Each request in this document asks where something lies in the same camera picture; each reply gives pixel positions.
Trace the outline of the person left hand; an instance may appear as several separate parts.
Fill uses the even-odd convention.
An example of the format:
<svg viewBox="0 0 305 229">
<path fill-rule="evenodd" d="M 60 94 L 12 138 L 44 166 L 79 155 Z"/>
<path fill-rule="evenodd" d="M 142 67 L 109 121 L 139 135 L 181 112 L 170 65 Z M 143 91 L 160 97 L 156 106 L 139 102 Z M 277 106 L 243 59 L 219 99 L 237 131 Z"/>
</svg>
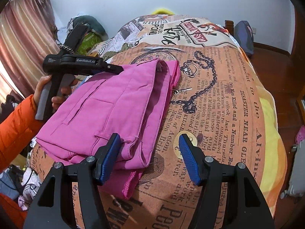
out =
<svg viewBox="0 0 305 229">
<path fill-rule="evenodd" d="M 58 108 L 67 100 L 67 97 L 71 95 L 72 93 L 72 87 L 78 84 L 78 79 L 74 78 L 72 82 L 66 86 L 63 86 L 60 89 L 60 95 L 57 96 L 57 93 L 59 91 L 58 88 L 55 89 L 55 91 L 51 90 L 52 84 L 54 83 L 52 81 L 52 76 L 42 76 L 36 86 L 34 95 L 33 95 L 33 101 L 35 102 L 36 107 L 38 108 L 39 102 L 41 100 L 41 94 L 43 92 L 43 89 L 45 86 L 48 86 L 50 83 L 50 90 L 49 93 L 53 94 L 53 97 L 51 98 L 51 104 L 53 111 L 57 111 Z"/>
</svg>

